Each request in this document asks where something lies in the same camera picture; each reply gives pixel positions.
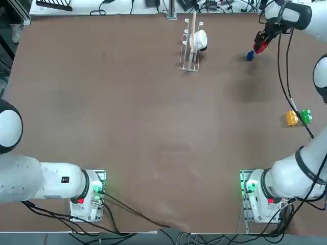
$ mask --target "black cable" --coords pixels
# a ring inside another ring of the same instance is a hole
[[[100,3],[99,5],[99,9],[98,10],[92,10],[90,12],[90,16],[92,16],[93,13],[99,13],[101,16],[102,15],[106,15],[106,11],[104,11],[103,9],[101,9],[101,6],[105,3],[106,0],[102,1],[102,3]]]
[[[315,209],[318,209],[318,210],[320,210],[320,211],[325,211],[326,209],[325,208],[319,208],[319,207],[317,207],[316,205],[314,205],[314,204],[312,204],[312,203],[310,203],[310,202],[305,202],[306,204],[309,204],[311,207],[313,207],[313,208],[315,208]]]
[[[231,12],[234,13],[234,11],[233,11],[233,6],[230,5],[230,3],[229,3],[228,0],[226,0],[226,2],[227,2],[227,4],[229,5],[229,7],[227,8],[227,10],[231,10]]]
[[[7,70],[11,70],[11,67],[2,59],[0,59],[0,63],[4,66],[4,68],[6,68]]]
[[[294,28],[291,29],[291,35],[290,35],[290,39],[288,41],[287,51],[286,51],[286,85],[287,85],[288,96],[290,98],[292,98],[292,94],[291,94],[290,82],[289,82],[289,78],[288,78],[289,77],[288,76],[288,53],[290,51],[290,46],[291,46],[291,42],[292,42],[293,33],[294,33]]]
[[[94,243],[94,242],[98,242],[99,241],[99,239],[94,239],[92,241],[83,242],[82,240],[80,240],[77,237],[75,237],[73,234],[69,233],[69,235],[72,236],[77,241],[79,241],[80,243],[82,243],[83,245],[90,245],[91,243]],[[124,237],[109,237],[109,238],[100,238],[100,239],[101,239],[101,241],[120,239],[120,241],[111,244],[111,245],[114,245],[114,244],[119,244],[119,243],[121,243],[121,242],[123,242],[123,241],[125,241],[127,239],[130,239],[130,238],[132,238],[135,235],[136,234],[129,234],[128,236],[124,236]]]
[[[42,211],[42,212],[48,213],[48,214],[50,214],[50,215],[59,216],[60,218],[62,218],[62,217],[67,217],[67,218],[69,218],[69,219],[71,219],[71,218],[73,218],[73,219],[77,219],[77,220],[83,221],[83,222],[85,222],[85,223],[87,223],[87,224],[89,224],[89,225],[91,225],[91,226],[94,226],[94,227],[100,228],[100,229],[102,229],[102,230],[108,231],[108,232],[110,232],[110,233],[114,233],[114,234],[116,234],[114,231],[111,231],[111,230],[109,230],[109,229],[107,229],[107,228],[105,228],[105,227],[102,227],[102,226],[98,226],[98,225],[96,225],[96,224],[94,224],[94,223],[92,223],[92,222],[89,222],[89,221],[87,221],[87,220],[85,220],[85,219],[82,219],[82,218],[79,218],[79,217],[71,216],[71,215],[69,215],[69,214],[62,214],[62,213],[51,212],[51,211],[49,211],[49,210],[47,210],[47,209],[37,207],[35,204],[33,204],[33,205],[29,205],[29,204],[27,204],[27,206],[29,206],[29,207],[31,207],[31,208],[33,208],[33,209],[36,209],[36,210],[39,210],[39,211]]]
[[[233,241],[234,241],[234,239],[236,238],[236,237],[238,237],[239,235],[238,234],[236,234],[233,238],[232,238],[232,240],[229,240],[229,243],[227,244],[227,245],[230,245]]]
[[[204,240],[204,238],[201,236],[201,235],[198,235],[200,238],[201,238],[201,240],[204,242],[204,245],[208,245],[208,242],[206,241],[206,240]]]
[[[302,117],[300,116],[300,113],[297,110],[295,110],[294,106],[290,102],[290,99],[287,97],[287,94],[286,94],[286,91],[285,91],[285,88],[284,88],[284,85],[283,85],[282,75],[281,75],[281,65],[280,65],[281,39],[282,39],[282,34],[280,33],[279,39],[278,39],[278,51],[277,51],[277,69],[278,69],[279,82],[281,83],[281,87],[282,87],[284,96],[285,96],[288,104],[290,105],[290,107],[292,108],[292,110],[295,112],[296,116],[302,122],[303,126],[305,127],[305,129],[307,130],[308,134],[310,135],[311,139],[313,139],[314,138],[314,135],[312,134],[312,132],[310,131],[310,129],[308,128],[307,124],[304,122],[304,120],[302,119]]]
[[[217,9],[221,9],[224,13],[226,13],[225,10],[219,6],[217,6]]]
[[[271,233],[269,234],[264,234],[265,231],[267,230],[268,226],[271,224],[272,220],[275,218],[275,216],[281,211],[281,209],[279,209],[273,216],[272,218],[270,219],[270,221],[266,224],[265,228],[263,229],[263,231],[260,233],[260,234],[249,234],[251,236],[255,236],[255,238],[253,239],[249,239],[247,241],[234,241],[234,239],[238,236],[234,236],[233,239],[229,239],[226,235],[223,235],[227,240],[229,240],[229,243],[228,244],[231,244],[232,242],[234,243],[238,243],[238,244],[241,244],[241,243],[247,243],[249,241],[254,241],[254,240],[257,240],[259,239],[260,237],[277,237],[278,236],[278,233],[277,233],[277,229],[275,229],[274,231],[272,231]]]
[[[160,229],[159,231],[161,231],[164,235],[166,235],[170,239],[170,241],[172,241],[173,245],[176,245],[174,240],[170,235],[168,235],[168,233],[166,233],[163,229]]]
[[[275,0],[271,0],[266,6],[265,6],[265,9],[269,6],[269,5],[271,5],[272,3],[274,3],[275,2]],[[264,10],[262,10],[261,11],[261,13],[260,13],[260,15],[259,15],[259,23],[260,24],[265,24],[264,22],[261,22],[261,17],[262,17],[262,15],[265,13],[265,9]]]
[[[222,236],[220,236],[220,237],[218,237],[218,238],[215,238],[215,239],[212,239],[212,240],[210,240],[210,241],[206,241],[206,240],[204,240],[204,238],[201,236],[201,235],[198,235],[200,238],[201,238],[201,240],[204,242],[204,243],[201,243],[201,242],[199,242],[199,241],[197,241],[196,243],[198,243],[198,244],[201,244],[201,245],[215,245],[216,243],[214,243],[214,242],[217,242],[217,243],[220,243],[221,241],[221,239],[223,239],[224,238],[224,235],[222,235]]]
[[[118,230],[117,228],[117,225],[116,225],[116,222],[114,221],[114,218],[113,218],[113,214],[111,212],[111,209],[109,208],[109,206],[105,203],[102,203],[102,205],[105,207],[105,209],[107,209],[109,215],[110,215],[110,218],[111,218],[111,221],[112,221],[112,224],[113,224],[113,228],[114,230],[116,231],[117,234],[121,235],[120,231]]]
[[[248,6],[250,5],[251,6],[251,10],[250,11],[255,11],[255,7],[254,7],[254,5],[253,4],[251,4],[251,2],[250,2],[250,0],[249,1],[244,1],[244,0],[237,0],[237,1],[241,1],[241,2],[244,2],[244,3],[246,3],[246,4],[248,4]]]
[[[325,190],[323,191],[323,193],[318,198],[307,200],[307,202],[312,203],[312,202],[320,201],[321,199],[323,199],[326,196],[326,193],[327,193],[327,185],[325,186]]]
[[[119,201],[118,199],[114,198],[113,196],[109,195],[108,193],[105,193],[104,191],[98,191],[99,194],[104,194],[106,195],[107,197],[113,199],[114,201],[116,201],[117,203],[121,204],[122,206],[124,206],[125,208],[127,208],[129,210],[129,212],[139,216],[139,217],[142,217],[144,218],[145,220],[157,225],[157,226],[161,226],[161,227],[165,227],[165,228],[170,228],[169,226],[166,226],[166,225],[163,225],[163,224],[160,224],[146,216],[144,216],[143,214],[141,214],[140,212],[137,212],[136,210],[132,209],[131,207],[127,206],[126,204],[124,204],[123,202]]]
[[[35,214],[38,214],[40,216],[44,216],[44,217],[49,217],[49,218],[55,218],[59,221],[61,221],[62,223],[64,223],[67,227],[69,227],[73,232],[79,234],[79,235],[88,235],[88,236],[98,236],[98,234],[90,234],[90,233],[87,233],[79,224],[77,224],[76,222],[74,221],[71,221],[67,218],[62,218],[62,217],[57,217],[55,215],[48,215],[48,214],[44,214],[44,213],[40,213],[40,212],[37,212],[35,210],[33,210],[32,207],[30,207],[29,204],[27,204],[26,202],[22,202],[30,211],[32,211],[33,213]],[[70,225],[66,224],[64,221],[67,221],[71,224],[74,224],[75,226],[77,226],[83,233],[79,233],[78,231],[76,231],[73,227],[71,227]]]
[[[166,11],[169,12],[169,10],[168,10],[168,8],[167,8],[167,5],[166,5],[166,3],[165,3],[165,0],[162,0],[162,2],[163,2],[163,5],[165,6]]]
[[[134,0],[132,0],[132,8],[131,8],[131,11],[129,12],[129,14],[132,14],[132,12],[133,12],[133,7],[134,7]]]

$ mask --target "green block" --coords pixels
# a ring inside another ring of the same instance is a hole
[[[300,111],[300,116],[303,122],[308,125],[312,121],[311,111],[309,109]]]

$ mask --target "black sticker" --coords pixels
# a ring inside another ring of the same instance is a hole
[[[69,183],[69,177],[61,177],[61,183]]]

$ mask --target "blue block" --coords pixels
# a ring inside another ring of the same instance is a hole
[[[247,61],[252,61],[253,58],[254,58],[254,51],[251,50],[251,51],[249,51],[249,52],[247,53],[246,60],[247,60]]]

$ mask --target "lego brick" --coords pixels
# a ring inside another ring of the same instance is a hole
[[[287,119],[288,126],[297,125],[298,120],[299,120],[294,111],[287,112],[286,119]]]

